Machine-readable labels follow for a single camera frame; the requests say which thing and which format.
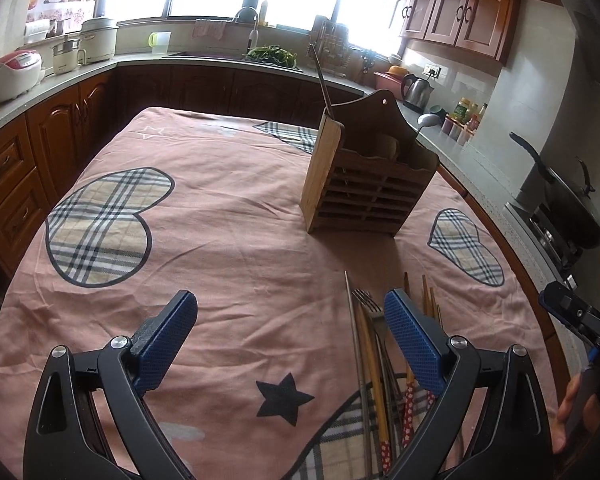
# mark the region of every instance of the countertop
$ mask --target countertop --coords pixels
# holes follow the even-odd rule
[[[44,99],[72,86],[84,79],[116,66],[143,65],[143,64],[190,64],[199,66],[217,66],[225,68],[241,68],[254,72],[265,72],[285,75],[296,79],[317,82],[318,75],[315,70],[304,68],[302,72],[281,69],[268,65],[259,65],[248,62],[215,59],[215,58],[185,58],[161,57],[152,54],[123,54],[115,56],[109,61],[79,66],[77,70],[63,75],[51,75],[33,87],[25,94],[13,101],[0,105],[0,128],[16,118],[27,109],[35,106]],[[361,86],[352,81],[336,76],[325,75],[328,86],[341,88],[346,91],[358,92],[360,96],[370,94],[373,88]],[[399,105],[405,120],[416,130],[418,129],[417,112],[413,112],[402,104]],[[554,280],[550,268],[544,262],[538,248],[522,232],[517,222],[506,212],[505,204],[514,199],[507,189],[486,169],[484,157],[468,142],[460,146],[449,136],[442,133],[440,126],[423,128],[418,140],[426,147],[437,153],[442,163],[458,181],[476,199],[480,206],[493,220],[502,232],[507,242],[517,254],[520,262],[528,272],[537,290],[542,290],[549,282]],[[586,366],[587,356],[584,345],[569,332],[558,320],[550,316],[554,323],[558,339],[567,360],[571,375],[578,373]]]

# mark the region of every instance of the frying pan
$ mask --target frying pan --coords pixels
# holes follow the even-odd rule
[[[595,189],[591,185],[587,165],[578,159],[584,172],[585,187],[563,180],[540,158],[534,147],[525,139],[511,132],[509,137],[522,146],[533,158],[540,176],[544,179],[544,196],[551,220],[562,236],[583,249],[600,245],[600,216],[589,197]]]

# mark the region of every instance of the silver screw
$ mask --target silver screw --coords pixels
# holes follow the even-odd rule
[[[62,357],[64,354],[66,354],[66,348],[62,345],[60,346],[56,346],[52,351],[51,351],[51,355],[53,357]]]
[[[126,346],[127,339],[123,335],[119,335],[111,340],[111,347],[116,350]]]
[[[453,346],[454,348],[462,350],[463,348],[467,348],[468,345],[469,343],[464,337],[455,335],[451,338],[451,346]]]
[[[526,348],[522,345],[513,345],[513,353],[520,357],[524,357],[526,355]]]

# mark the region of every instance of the wooden utensil holder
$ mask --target wooden utensil holder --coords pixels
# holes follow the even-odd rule
[[[440,160],[416,141],[418,134],[388,90],[333,105],[333,114],[334,119],[322,115],[302,189],[300,207],[307,232],[329,227],[394,236]],[[374,150],[386,148],[379,142],[386,136],[397,141],[395,160],[374,156]]]

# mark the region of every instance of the rice cooker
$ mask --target rice cooker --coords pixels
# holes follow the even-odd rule
[[[86,51],[85,64],[111,59],[116,53],[118,25],[112,18],[93,18],[82,23],[80,47]]]
[[[42,79],[42,58],[35,50],[17,50],[0,58],[0,103],[32,89]]]

